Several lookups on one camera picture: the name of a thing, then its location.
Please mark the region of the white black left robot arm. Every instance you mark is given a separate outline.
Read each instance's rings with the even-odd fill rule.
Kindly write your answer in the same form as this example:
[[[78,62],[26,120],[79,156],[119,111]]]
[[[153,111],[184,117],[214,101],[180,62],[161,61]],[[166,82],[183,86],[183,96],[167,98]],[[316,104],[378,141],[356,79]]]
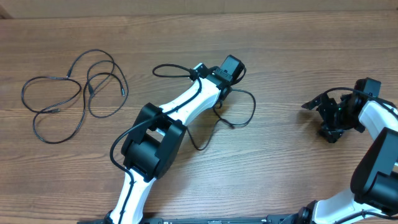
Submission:
[[[150,189],[170,169],[188,125],[203,111],[224,101],[232,86],[245,76],[246,67],[229,55],[219,67],[208,68],[199,63],[184,71],[193,82],[191,87],[164,105],[144,105],[133,126],[115,140],[115,144],[124,142],[124,160],[116,167],[125,173],[125,178],[117,205],[106,214],[104,223],[142,220]]]

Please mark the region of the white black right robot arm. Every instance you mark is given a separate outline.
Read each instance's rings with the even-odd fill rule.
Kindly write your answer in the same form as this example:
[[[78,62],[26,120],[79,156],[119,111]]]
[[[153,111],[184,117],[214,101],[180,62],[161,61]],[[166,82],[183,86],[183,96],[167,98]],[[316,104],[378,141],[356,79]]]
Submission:
[[[281,223],[354,223],[371,217],[397,220],[397,107],[379,97],[381,82],[356,81],[340,102],[323,92],[304,103],[322,117],[319,130],[335,143],[346,130],[368,131],[373,143],[355,168],[350,187],[335,196],[312,201]]]

